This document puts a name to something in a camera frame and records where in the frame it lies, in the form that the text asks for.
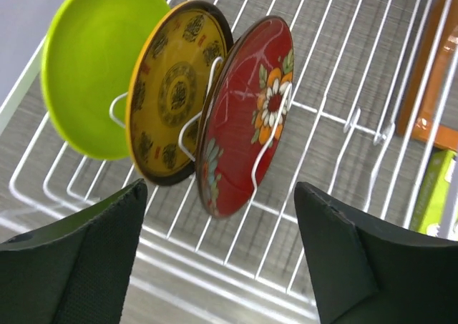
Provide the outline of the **green illustrated book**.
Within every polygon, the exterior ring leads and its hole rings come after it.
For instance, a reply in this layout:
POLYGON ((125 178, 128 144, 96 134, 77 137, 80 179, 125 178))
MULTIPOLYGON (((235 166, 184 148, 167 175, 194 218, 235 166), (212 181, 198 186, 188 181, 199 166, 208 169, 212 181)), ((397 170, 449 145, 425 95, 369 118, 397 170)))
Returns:
POLYGON ((432 155, 416 199, 410 230, 437 236, 455 164, 454 150, 446 149, 432 155))

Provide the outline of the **lime green plate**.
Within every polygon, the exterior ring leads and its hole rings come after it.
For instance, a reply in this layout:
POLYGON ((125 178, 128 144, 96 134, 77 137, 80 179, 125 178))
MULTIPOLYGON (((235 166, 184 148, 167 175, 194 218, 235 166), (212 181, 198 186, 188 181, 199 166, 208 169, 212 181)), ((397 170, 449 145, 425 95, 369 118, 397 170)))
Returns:
POLYGON ((51 123, 77 152, 116 160, 129 152, 130 77, 143 44, 170 10, 166 0, 64 0, 43 46, 41 86, 51 123))

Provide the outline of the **red floral plate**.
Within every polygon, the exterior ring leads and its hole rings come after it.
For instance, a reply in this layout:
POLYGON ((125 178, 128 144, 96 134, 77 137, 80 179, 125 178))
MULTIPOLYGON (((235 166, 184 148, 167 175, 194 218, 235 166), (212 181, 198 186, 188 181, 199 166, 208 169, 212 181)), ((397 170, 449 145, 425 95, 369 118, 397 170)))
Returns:
POLYGON ((217 71, 196 153, 198 191, 212 217, 234 215, 264 178, 286 123, 293 70, 291 30, 269 15, 237 40, 217 71))

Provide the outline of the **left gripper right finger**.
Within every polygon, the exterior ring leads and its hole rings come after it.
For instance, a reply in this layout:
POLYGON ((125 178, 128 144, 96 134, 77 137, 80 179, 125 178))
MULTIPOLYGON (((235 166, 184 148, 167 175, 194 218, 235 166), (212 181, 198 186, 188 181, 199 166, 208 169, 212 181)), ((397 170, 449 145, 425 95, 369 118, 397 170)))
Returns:
POLYGON ((457 243, 298 182, 294 205, 322 323, 455 323, 457 243))

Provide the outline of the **yellow patterned plate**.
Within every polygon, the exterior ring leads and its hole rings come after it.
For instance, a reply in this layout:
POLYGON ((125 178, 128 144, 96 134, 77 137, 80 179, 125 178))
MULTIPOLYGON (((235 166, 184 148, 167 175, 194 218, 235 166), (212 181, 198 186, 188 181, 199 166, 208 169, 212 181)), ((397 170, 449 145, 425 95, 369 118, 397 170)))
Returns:
POLYGON ((184 1, 155 26, 135 62, 126 99, 127 146, 139 173, 159 186, 194 171, 197 131, 181 130, 203 108, 210 70, 233 45, 230 25, 204 0, 184 1))

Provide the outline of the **wooden shelf rack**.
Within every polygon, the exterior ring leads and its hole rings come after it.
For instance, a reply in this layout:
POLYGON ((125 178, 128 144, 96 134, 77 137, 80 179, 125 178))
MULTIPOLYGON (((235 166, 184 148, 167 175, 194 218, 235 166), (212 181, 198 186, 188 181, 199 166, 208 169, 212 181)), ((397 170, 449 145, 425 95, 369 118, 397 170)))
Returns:
MULTIPOLYGON (((427 59, 429 58, 430 50, 436 36, 436 30, 439 27, 439 20, 441 19, 445 2, 446 0, 437 0, 429 15, 427 27, 422 37, 422 45, 418 57, 416 58, 414 70, 409 80, 409 86, 404 96, 404 103, 401 106, 396 122, 396 133, 399 135, 406 134, 408 121, 427 66, 427 59)), ((411 134, 413 139, 426 142, 429 138, 429 134, 432 130, 434 111, 441 92, 442 80, 447 72, 450 59, 456 48, 457 0, 452 0, 444 23, 444 28, 442 29, 439 46, 432 63, 432 69, 427 77, 427 85, 424 90, 422 102, 414 122, 411 134)))

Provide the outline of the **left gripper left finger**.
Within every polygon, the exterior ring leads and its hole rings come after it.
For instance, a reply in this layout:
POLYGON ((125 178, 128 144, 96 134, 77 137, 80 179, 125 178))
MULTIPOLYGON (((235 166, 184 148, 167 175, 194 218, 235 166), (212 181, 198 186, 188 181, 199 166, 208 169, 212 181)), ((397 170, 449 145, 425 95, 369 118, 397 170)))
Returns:
POLYGON ((1 244, 2 323, 119 323, 147 204, 138 179, 1 244))

